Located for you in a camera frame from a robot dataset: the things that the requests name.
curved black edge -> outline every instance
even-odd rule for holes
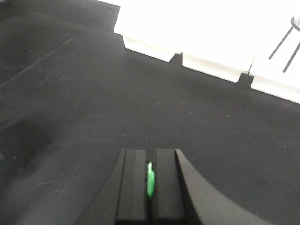
[[[217,191],[199,174],[180,149],[176,149],[175,153],[187,224],[271,225]]]
[[[124,160],[125,150],[121,150],[105,184],[74,225],[115,224]]]

metal rod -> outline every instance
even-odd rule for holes
[[[295,58],[295,56],[296,56],[296,54],[297,54],[297,52],[298,52],[299,49],[300,49],[300,42],[299,42],[297,48],[295,49],[294,53],[292,54],[290,60],[288,61],[287,65],[285,66],[285,69],[283,70],[284,73],[285,73],[286,70],[289,68],[289,66],[290,66],[290,64],[291,64],[291,62],[292,62],[292,60]]]
[[[272,54],[269,57],[269,60],[272,59],[273,55],[277,52],[278,48],[282,45],[282,43],[285,41],[285,39],[287,38],[287,36],[289,36],[289,34],[291,33],[291,31],[293,30],[293,27],[291,27],[289,29],[289,31],[286,33],[286,35],[283,37],[283,39],[280,41],[279,45],[275,48],[275,50],[272,52]]]

white object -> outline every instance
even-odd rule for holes
[[[254,76],[251,87],[277,97],[300,103],[300,51],[296,54],[287,71],[290,57],[300,42],[300,31],[293,29],[273,57],[270,55],[291,28],[291,18],[299,5],[282,7],[282,13],[272,18],[265,39],[258,51],[250,75]]]
[[[231,82],[248,73],[265,29],[266,1],[189,1],[180,51],[182,65]]]
[[[171,1],[127,0],[120,8],[114,32],[123,36],[127,49],[169,62],[176,53],[176,23],[171,22],[175,8]]]

black object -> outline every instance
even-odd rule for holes
[[[184,206],[175,161],[171,149],[157,149],[154,172],[156,175],[155,192],[152,203],[155,224],[185,223]]]
[[[283,37],[283,39],[279,42],[279,44],[277,45],[277,47],[275,48],[275,50],[272,52],[272,54],[271,54],[270,57],[269,57],[269,60],[272,59],[273,55],[277,52],[277,50],[279,49],[279,47],[282,45],[282,43],[283,43],[283,42],[285,41],[285,39],[289,36],[289,34],[291,33],[291,31],[292,31],[293,29],[296,29],[297,31],[300,31],[300,24],[299,24],[299,22],[300,22],[300,18],[295,18],[295,17],[293,17],[293,18],[291,19],[291,24],[292,24],[291,28],[290,28],[289,31],[286,33],[286,35]],[[289,59],[288,63],[286,64],[284,70],[282,71],[283,73],[285,73],[285,72],[287,71],[287,69],[289,68],[291,62],[292,62],[293,59],[295,58],[295,56],[296,56],[296,54],[297,54],[297,52],[298,52],[299,49],[300,49],[300,42],[299,42],[299,44],[297,45],[297,47],[296,47],[294,53],[293,53],[292,56],[290,57],[290,59]]]
[[[144,150],[126,151],[117,225],[143,225],[147,222],[146,163]]]
[[[155,196],[147,202],[146,154],[122,150],[105,186],[75,225],[271,225],[217,191],[180,149],[156,150],[155,168]]]
[[[118,161],[102,189],[96,194],[75,225],[113,225],[118,208],[119,191],[125,160],[121,150]]]

black mat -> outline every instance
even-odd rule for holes
[[[237,204],[300,224],[300,105],[126,50],[118,10],[0,5],[0,224],[73,224],[121,148],[181,148]]]

